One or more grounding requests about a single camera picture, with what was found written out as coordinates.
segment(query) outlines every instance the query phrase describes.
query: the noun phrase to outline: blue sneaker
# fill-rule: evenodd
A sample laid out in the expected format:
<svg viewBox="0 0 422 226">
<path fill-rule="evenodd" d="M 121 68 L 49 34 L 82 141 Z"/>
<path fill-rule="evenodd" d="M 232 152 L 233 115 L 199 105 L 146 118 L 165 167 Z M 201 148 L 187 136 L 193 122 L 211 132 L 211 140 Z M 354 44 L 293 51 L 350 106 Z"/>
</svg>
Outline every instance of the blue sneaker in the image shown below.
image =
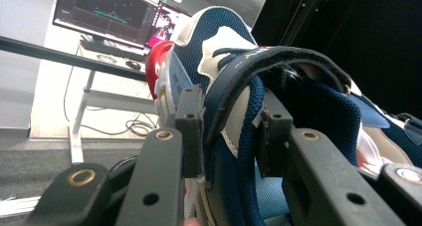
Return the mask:
<svg viewBox="0 0 422 226">
<path fill-rule="evenodd" d="M 207 93 L 221 71 L 236 58 L 235 54 L 256 48 L 257 44 L 246 24 L 232 10 L 211 7 L 195 14 L 167 53 L 166 64 L 161 67 L 155 85 L 158 96 L 155 104 L 161 124 L 166 122 L 169 114 L 175 113 L 184 88 L 200 85 Z M 207 157 L 204 175 L 195 180 L 186 180 L 186 218 L 196 215 L 202 225 L 242 225 L 254 220 L 263 223 L 266 219 L 289 213 L 281 188 L 282 179 L 255 177 L 259 171 L 254 161 L 249 165 L 252 168 L 249 174 L 256 183 L 247 192 L 252 193 L 252 197 L 246 199 L 239 192 L 238 149 L 245 142 L 251 144 L 253 135 L 244 135 L 246 131 L 255 130 L 250 123 L 249 127 L 242 126 L 258 115 L 263 100 L 264 86 L 256 77 L 234 103 L 235 111 L 228 116 L 215 147 L 206 152 L 216 157 L 213 160 Z M 255 219 L 245 217 L 246 207 L 242 204 L 250 208 L 246 210 L 250 213 L 246 214 Z"/>
<path fill-rule="evenodd" d="M 360 139 L 370 140 L 348 74 L 315 51 L 258 48 L 242 19 L 224 7 L 195 14 L 167 53 L 155 84 L 161 124 L 192 85 L 205 92 L 204 172 L 186 181 L 185 217 L 196 215 L 202 225 L 286 222 L 283 179 L 262 178 L 255 161 L 265 89 L 295 127 L 323 132 L 352 165 Z"/>
</svg>

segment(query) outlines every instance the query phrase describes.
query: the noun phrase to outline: black plastic part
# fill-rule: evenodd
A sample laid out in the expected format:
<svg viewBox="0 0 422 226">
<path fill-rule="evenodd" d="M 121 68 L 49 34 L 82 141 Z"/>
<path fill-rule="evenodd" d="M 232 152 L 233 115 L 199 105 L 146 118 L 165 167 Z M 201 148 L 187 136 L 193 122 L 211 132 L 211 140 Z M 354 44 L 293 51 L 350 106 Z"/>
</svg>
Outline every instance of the black plastic part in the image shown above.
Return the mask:
<svg viewBox="0 0 422 226">
<path fill-rule="evenodd" d="M 148 134 L 115 225 L 183 224 L 182 151 L 180 131 Z"/>
<path fill-rule="evenodd" d="M 293 129 L 283 189 L 295 225 L 404 225 L 321 132 Z"/>
<path fill-rule="evenodd" d="M 407 164 L 386 164 L 381 169 L 377 184 L 379 195 L 406 225 L 421 224 L 421 168 Z"/>
<path fill-rule="evenodd" d="M 183 135 L 183 176 L 196 178 L 201 174 L 203 94 L 199 85 L 182 91 L 177 108 L 175 127 Z"/>
<path fill-rule="evenodd" d="M 279 45 L 300 3 L 301 0 L 266 0 L 252 29 L 258 45 Z"/>
<path fill-rule="evenodd" d="M 107 170 L 80 163 L 59 174 L 24 225 L 97 225 L 109 198 Z"/>
<path fill-rule="evenodd" d="M 0 36 L 0 50 L 88 70 L 146 81 L 145 73 Z"/>
<path fill-rule="evenodd" d="M 99 226 L 113 226 L 117 220 L 118 213 L 120 212 L 121 204 L 123 203 L 124 196 L 126 195 L 127 187 L 113 193 L 108 201 L 107 208 L 103 211 L 103 215 L 97 225 Z"/>
<path fill-rule="evenodd" d="M 176 128 L 176 114 L 175 113 L 172 113 L 167 116 L 164 126 L 168 128 Z"/>
<path fill-rule="evenodd" d="M 288 141 L 293 118 L 271 90 L 266 89 L 262 122 L 256 144 L 257 161 L 263 177 L 282 177 L 283 162 L 287 161 L 285 142 Z"/>
<path fill-rule="evenodd" d="M 109 173 L 108 178 L 111 192 L 118 192 L 129 184 L 134 167 L 136 166 L 136 161 L 137 157 L 130 158 Z"/>
</svg>

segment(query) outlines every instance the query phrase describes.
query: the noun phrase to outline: desk leg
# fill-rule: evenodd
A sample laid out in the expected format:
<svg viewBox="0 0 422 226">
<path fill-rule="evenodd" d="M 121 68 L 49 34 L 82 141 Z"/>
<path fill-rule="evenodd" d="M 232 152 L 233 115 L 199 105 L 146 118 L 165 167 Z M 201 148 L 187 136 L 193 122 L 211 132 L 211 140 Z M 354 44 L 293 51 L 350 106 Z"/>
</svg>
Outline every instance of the desk leg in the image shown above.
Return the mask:
<svg viewBox="0 0 422 226">
<path fill-rule="evenodd" d="M 84 162 L 84 154 L 82 151 L 82 141 L 79 132 L 73 133 L 75 124 L 71 121 L 69 124 L 69 143 L 71 144 L 71 159 L 72 163 Z"/>
<path fill-rule="evenodd" d="M 78 109 L 78 114 L 75 117 L 75 120 L 69 123 L 69 143 L 71 145 L 72 163 L 84 162 L 80 128 L 82 117 L 84 116 L 85 108 L 87 107 L 88 97 L 90 96 L 91 87 L 93 86 L 95 74 L 96 71 L 90 71 L 87 85 L 84 87 L 84 94 Z"/>
</svg>

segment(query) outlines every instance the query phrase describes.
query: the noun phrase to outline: white desk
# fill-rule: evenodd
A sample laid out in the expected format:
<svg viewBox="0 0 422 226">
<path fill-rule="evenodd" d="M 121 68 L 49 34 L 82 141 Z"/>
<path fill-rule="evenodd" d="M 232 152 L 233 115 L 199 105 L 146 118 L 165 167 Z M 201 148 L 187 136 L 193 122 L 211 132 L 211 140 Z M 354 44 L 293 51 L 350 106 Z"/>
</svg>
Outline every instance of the white desk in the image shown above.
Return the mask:
<svg viewBox="0 0 422 226">
<path fill-rule="evenodd" d="M 79 55 L 97 60 L 98 54 L 101 53 L 85 50 L 80 46 Z M 125 59 L 110 56 L 115 60 L 118 67 L 128 68 L 125 64 Z M 142 72 L 145 71 L 145 65 L 141 64 Z M 84 93 L 79 105 L 79 109 L 75 119 L 69 123 L 69 139 L 72 155 L 72 163 L 84 162 L 84 155 L 81 142 L 81 122 L 84 117 L 84 112 L 87 106 L 97 108 L 107 108 L 129 112 L 155 113 L 155 108 L 152 99 L 141 99 L 121 94 L 113 94 L 102 91 L 93 90 L 93 82 L 96 71 L 90 71 L 87 83 L 83 89 Z"/>
</svg>

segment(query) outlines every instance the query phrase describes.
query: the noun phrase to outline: blue mesh lining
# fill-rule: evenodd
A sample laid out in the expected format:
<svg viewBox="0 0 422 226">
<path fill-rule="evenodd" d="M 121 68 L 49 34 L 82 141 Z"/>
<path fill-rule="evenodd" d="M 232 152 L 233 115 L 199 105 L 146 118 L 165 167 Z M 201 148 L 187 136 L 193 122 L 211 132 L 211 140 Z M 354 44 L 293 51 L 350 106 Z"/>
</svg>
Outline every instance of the blue mesh lining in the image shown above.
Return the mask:
<svg viewBox="0 0 422 226">
<path fill-rule="evenodd" d="M 182 90 L 192 86 L 192 82 L 174 52 L 170 52 L 167 58 L 169 58 L 168 73 L 171 83 L 171 94 L 173 96 L 174 105 L 178 107 Z"/>
<path fill-rule="evenodd" d="M 249 87 L 251 94 L 239 140 L 239 193 L 246 223 L 264 226 L 265 223 L 258 208 L 255 185 L 254 131 L 256 128 L 252 124 L 264 101 L 264 86 L 258 77 L 254 77 L 249 83 Z"/>
<path fill-rule="evenodd" d="M 375 109 L 373 103 L 367 98 L 359 96 L 356 97 L 366 103 L 371 108 Z M 382 128 L 381 130 L 385 133 L 385 135 L 387 135 L 388 138 L 394 141 L 404 150 L 404 152 L 406 152 L 407 156 L 409 156 L 410 160 L 412 160 L 412 163 L 415 166 L 422 167 L 422 147 L 416 145 L 411 139 L 409 139 L 409 137 L 406 135 L 402 128 L 397 126 L 388 118 L 386 118 L 386 120 L 390 123 L 391 127 Z"/>
<path fill-rule="evenodd" d="M 308 78 L 287 92 L 289 96 L 281 100 L 293 116 L 295 127 L 321 131 L 351 164 L 357 165 L 359 107 L 343 94 Z"/>
<path fill-rule="evenodd" d="M 220 134 L 213 148 L 212 188 L 207 189 L 208 204 L 217 225 L 245 225 L 240 206 L 237 158 Z"/>
<path fill-rule="evenodd" d="M 255 165 L 255 184 L 257 185 L 258 206 L 265 219 L 285 215 L 290 212 L 282 188 L 283 178 L 261 178 L 258 165 Z"/>
<path fill-rule="evenodd" d="M 174 46 L 174 52 L 185 67 L 193 85 L 200 84 L 204 89 L 208 88 L 209 78 L 197 72 L 202 59 L 202 42 L 216 35 L 222 26 L 232 28 L 244 39 L 254 43 L 245 24 L 233 12 L 223 8 L 205 11 L 195 26 L 189 44 L 185 47 Z"/>
</svg>

